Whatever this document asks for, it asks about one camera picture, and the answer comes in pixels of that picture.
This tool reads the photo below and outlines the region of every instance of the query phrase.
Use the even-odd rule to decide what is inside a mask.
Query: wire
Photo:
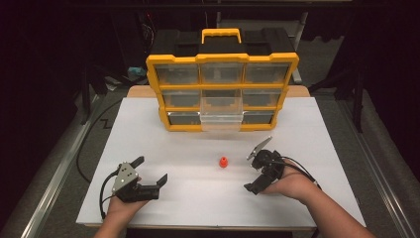
[[[209,21],[208,21],[208,16],[207,16],[207,12],[204,12],[204,16],[206,17],[206,28],[209,28]]]
[[[105,180],[104,180],[104,182],[102,183],[101,192],[99,193],[99,209],[101,211],[102,219],[105,219],[105,216],[106,216],[106,213],[105,213],[104,207],[103,207],[103,203],[108,198],[111,198],[112,197],[112,196],[109,196],[105,200],[103,199],[103,193],[104,193],[105,185],[106,185],[106,183],[108,182],[109,179],[111,179],[112,177],[116,176],[117,174],[118,174],[118,170],[116,170],[115,172],[111,173],[111,175],[109,175],[108,177],[106,177]]]
[[[147,13],[146,13],[146,16],[148,16],[148,19],[149,19],[149,21],[151,22],[152,29],[153,29],[153,30],[154,30],[154,32],[155,32],[157,29],[155,28],[155,24],[154,24],[154,21],[152,20],[151,13],[150,13],[150,12],[147,12]]]
[[[113,196],[115,196],[115,195],[110,195],[110,196],[108,196],[107,198],[103,199],[103,200],[102,200],[102,205],[104,204],[104,202],[105,202],[106,200],[110,199],[110,198],[111,198],[111,197],[113,197]]]
[[[148,46],[148,50],[152,47],[152,45],[154,44],[154,40],[155,40],[155,32],[154,30],[152,30],[152,28],[150,26],[148,26],[147,24],[142,23],[142,27],[144,28],[144,38],[145,40],[150,39],[150,43]]]
[[[114,102],[113,104],[111,104],[109,107],[107,107],[101,114],[99,114],[99,116],[95,119],[95,121],[92,123],[92,125],[89,127],[89,129],[87,130],[87,132],[86,132],[86,135],[84,136],[84,138],[83,138],[83,140],[82,140],[82,142],[81,142],[81,144],[80,144],[80,148],[79,148],[79,150],[78,150],[78,152],[77,152],[77,157],[76,157],[76,166],[77,166],[77,171],[80,173],[80,175],[83,177],[83,179],[85,180],[85,181],[87,181],[87,183],[90,183],[91,182],[91,180],[89,179],[89,178],[87,178],[87,176],[83,173],[83,171],[81,170],[81,168],[80,168],[80,164],[79,164],[79,161],[80,161],[80,154],[81,154],[81,150],[83,149],[83,147],[84,147],[84,144],[86,143],[86,139],[88,138],[88,136],[89,136],[89,134],[90,134],[90,132],[92,131],[92,128],[95,126],[95,124],[99,121],[99,119],[109,110],[109,109],[111,109],[113,106],[115,106],[115,105],[117,105],[118,103],[120,103],[121,101],[122,101],[123,99],[120,99],[120,100],[118,100],[118,101],[116,101],[116,102]]]
[[[318,181],[314,178],[314,177],[312,177],[307,171],[306,171],[306,169],[303,167],[303,166],[301,166],[299,163],[297,163],[301,168],[299,168],[299,167],[297,167],[297,166],[294,166],[294,165],[291,165],[291,164],[289,164],[289,163],[286,163],[286,162],[284,162],[284,161],[269,161],[268,163],[272,163],[272,164],[278,164],[278,165],[284,165],[284,166],[287,166],[287,167],[291,167],[291,168],[293,168],[293,169],[295,169],[295,170],[297,170],[297,171],[299,171],[301,174],[303,174],[305,177],[307,177],[307,178],[309,178],[312,182],[314,182],[321,190],[322,190],[322,188],[321,188],[321,185],[318,183]]]

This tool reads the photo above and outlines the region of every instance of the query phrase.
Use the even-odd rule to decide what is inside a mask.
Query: white table
[[[306,207],[282,195],[254,195],[244,188],[261,173],[246,156],[256,144],[301,163],[326,193],[365,225],[349,182],[312,97],[286,98],[272,131],[224,133],[167,132],[155,98],[125,98],[76,222],[100,225],[99,191],[122,162],[138,156],[141,184],[168,174],[159,200],[149,202],[131,226],[188,229],[309,230],[315,227]],[[229,165],[222,169],[222,156]],[[111,179],[104,197],[111,194]]]

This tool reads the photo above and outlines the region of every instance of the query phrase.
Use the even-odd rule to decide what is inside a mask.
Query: red small object
[[[226,168],[228,166],[229,162],[228,159],[226,157],[222,157],[219,161],[219,166],[221,168]]]

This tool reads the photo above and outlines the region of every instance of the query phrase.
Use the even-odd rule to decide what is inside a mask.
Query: black cable
[[[106,183],[108,182],[109,179],[116,176],[117,174],[118,174],[118,170],[111,173],[111,175],[109,175],[108,177],[106,177],[104,182],[102,183],[101,192],[99,193],[99,209],[101,211],[102,219],[105,219],[105,216],[106,216],[106,213],[105,213],[104,207],[103,207],[103,203],[106,200],[106,199],[105,200],[103,199],[103,193],[104,193],[105,185],[106,185]]]
[[[86,132],[86,135],[84,136],[81,144],[80,144],[80,148],[77,152],[77,157],[76,157],[76,166],[77,166],[77,170],[80,173],[80,175],[83,177],[84,180],[86,180],[88,183],[91,182],[91,180],[89,178],[87,178],[87,176],[82,172],[81,168],[80,168],[80,164],[79,164],[79,160],[80,160],[80,153],[81,150],[83,149],[84,144],[86,143],[86,139],[90,134],[90,131],[92,130],[92,128],[95,126],[95,124],[99,121],[99,119],[109,110],[111,109],[113,106],[117,105],[118,103],[120,103],[123,99],[120,99],[116,102],[114,102],[113,104],[111,104],[109,107],[107,107],[101,114],[99,114],[99,116],[95,119],[95,121],[92,123],[92,125],[89,127],[89,129]]]
[[[103,200],[102,200],[102,205],[104,204],[104,202],[105,202],[106,200],[110,199],[110,198],[111,198],[111,197],[113,197],[113,196],[115,196],[115,195],[110,195],[110,196],[108,196],[107,198],[103,199]]]
[[[272,164],[278,164],[278,165],[284,165],[284,166],[287,166],[287,167],[291,167],[291,168],[293,168],[293,169],[295,169],[295,170],[297,170],[297,171],[299,171],[301,174],[303,174],[304,176],[306,176],[309,180],[311,180],[312,182],[314,182],[317,186],[318,186],[318,188],[320,188],[321,190],[322,190],[322,188],[321,188],[321,185],[318,183],[318,181],[314,178],[314,177],[312,177],[311,176],[311,174],[309,174],[309,172],[302,166],[302,165],[300,165],[298,162],[296,162],[295,160],[293,160],[293,159],[291,159],[291,158],[288,158],[288,157],[283,157],[283,158],[286,158],[286,159],[289,159],[289,160],[291,160],[291,161],[293,161],[293,162],[295,162],[296,164],[298,164],[301,168],[299,168],[299,167],[297,167],[297,166],[294,166],[294,165],[291,165],[291,164],[289,164],[289,163],[286,163],[286,162],[284,162],[284,161],[269,161],[269,162],[267,162],[267,163],[272,163]]]
[[[315,184],[318,186],[318,188],[322,190],[321,185],[318,183],[318,181],[314,177],[312,177],[311,174],[309,174],[309,172],[302,165],[300,165],[300,163],[298,163],[297,161],[295,161],[295,160],[293,160],[291,158],[288,158],[288,157],[281,157],[281,158],[282,159],[289,159],[289,160],[291,160],[292,162],[296,163],[301,169],[299,167],[297,167],[297,166],[291,165],[291,164],[286,163],[284,161],[281,161],[281,162],[271,161],[270,163],[284,165],[284,166],[291,167],[291,168],[299,171],[301,174],[303,174],[304,176],[306,176],[307,178],[309,178],[312,182],[315,182]],[[316,238],[316,237],[318,237],[318,235],[319,235],[319,229],[317,227],[315,229],[314,233],[312,234],[311,238]]]

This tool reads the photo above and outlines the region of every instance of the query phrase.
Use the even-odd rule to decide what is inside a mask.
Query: compartment
[[[160,84],[196,84],[198,83],[198,65],[196,63],[155,64],[157,80]]]
[[[167,112],[170,125],[199,125],[201,123],[198,112]]]
[[[245,82],[282,83],[289,69],[285,62],[249,62],[245,70]]]
[[[199,90],[162,90],[166,107],[194,107],[200,103]]]
[[[274,89],[244,89],[244,105],[246,106],[276,106],[280,88]]]
[[[274,111],[245,111],[243,124],[270,124]]]
[[[238,83],[244,64],[240,62],[205,62],[200,66],[203,83]]]
[[[243,118],[241,90],[202,90],[200,121],[203,131],[239,131]]]

